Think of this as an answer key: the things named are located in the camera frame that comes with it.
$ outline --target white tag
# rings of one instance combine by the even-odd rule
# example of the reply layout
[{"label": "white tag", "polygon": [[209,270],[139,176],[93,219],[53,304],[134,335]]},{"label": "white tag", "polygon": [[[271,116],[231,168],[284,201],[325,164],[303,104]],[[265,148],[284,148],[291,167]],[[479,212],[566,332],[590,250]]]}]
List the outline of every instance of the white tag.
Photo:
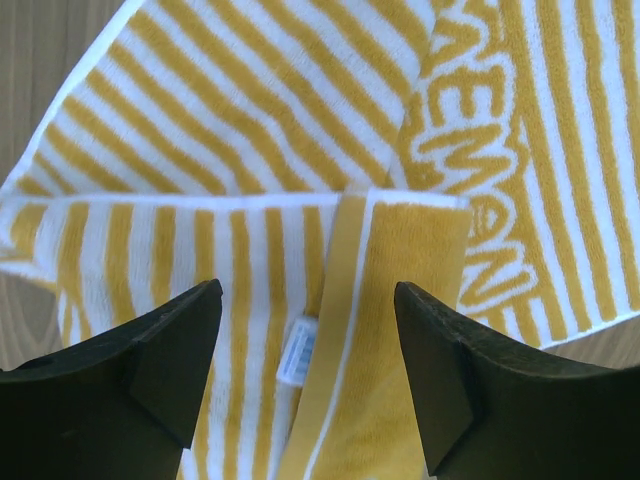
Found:
[{"label": "white tag", "polygon": [[316,342],[318,322],[310,317],[299,317],[293,323],[287,346],[282,354],[277,378],[282,383],[302,387],[307,378],[311,353]]}]

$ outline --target black plastic part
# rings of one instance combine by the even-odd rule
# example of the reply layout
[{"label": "black plastic part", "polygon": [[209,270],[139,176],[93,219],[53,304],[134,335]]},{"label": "black plastic part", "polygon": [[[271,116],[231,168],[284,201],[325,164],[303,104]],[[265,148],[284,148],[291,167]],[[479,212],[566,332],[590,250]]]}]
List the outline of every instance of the black plastic part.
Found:
[{"label": "black plastic part", "polygon": [[205,282],[140,318],[0,373],[0,478],[174,480],[220,326]]},{"label": "black plastic part", "polygon": [[550,355],[410,283],[395,294],[427,467],[439,480],[638,478],[640,368]]}]

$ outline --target towel fold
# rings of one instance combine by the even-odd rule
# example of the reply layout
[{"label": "towel fold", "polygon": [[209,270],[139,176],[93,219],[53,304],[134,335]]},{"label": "towel fold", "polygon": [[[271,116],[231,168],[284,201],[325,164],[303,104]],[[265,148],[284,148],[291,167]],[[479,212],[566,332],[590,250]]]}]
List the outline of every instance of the towel fold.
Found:
[{"label": "towel fold", "polygon": [[[56,292],[65,345],[220,278],[185,480],[410,478],[393,282],[537,347],[640,311],[639,25],[631,0],[127,0],[0,190],[0,268]],[[302,392],[275,381],[301,314]]]}]

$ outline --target wooden surface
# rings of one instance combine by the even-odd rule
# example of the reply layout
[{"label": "wooden surface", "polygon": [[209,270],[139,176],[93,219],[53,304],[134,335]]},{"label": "wooden surface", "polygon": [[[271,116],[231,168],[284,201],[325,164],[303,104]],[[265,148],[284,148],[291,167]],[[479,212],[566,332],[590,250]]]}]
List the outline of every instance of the wooden surface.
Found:
[{"label": "wooden surface", "polygon": [[[122,0],[0,0],[0,178],[5,178],[68,72]],[[0,368],[59,348],[51,294],[0,276]],[[640,363],[640,322],[551,351],[610,367]]]}]

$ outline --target towel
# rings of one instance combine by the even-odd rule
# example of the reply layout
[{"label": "towel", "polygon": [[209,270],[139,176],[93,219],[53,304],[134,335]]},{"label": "towel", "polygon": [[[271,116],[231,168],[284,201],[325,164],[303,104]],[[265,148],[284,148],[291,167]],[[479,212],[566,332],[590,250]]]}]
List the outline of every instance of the towel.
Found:
[{"label": "towel", "polygon": [[[331,262],[343,192],[397,190],[414,213],[424,192],[468,201],[466,233],[457,210],[439,222],[439,201],[423,223],[410,215],[423,245],[451,231],[464,254],[383,235],[396,253],[380,268],[517,340],[543,348],[636,315],[639,25],[631,0],[127,0],[0,189],[0,268],[56,292],[65,345],[220,277],[226,327],[185,478],[411,478],[411,448],[359,441],[386,445],[406,418],[384,417],[391,364],[359,360],[380,341],[358,334],[367,314],[346,350],[322,347],[326,325],[344,328],[323,316],[333,269],[350,265]],[[369,305],[365,283],[352,308]],[[276,382],[273,359],[302,314],[319,329],[300,390]],[[326,427],[298,428],[314,367],[345,351],[356,371],[331,387]],[[372,418],[389,423],[367,431]],[[301,437],[313,446],[291,460]]]}]

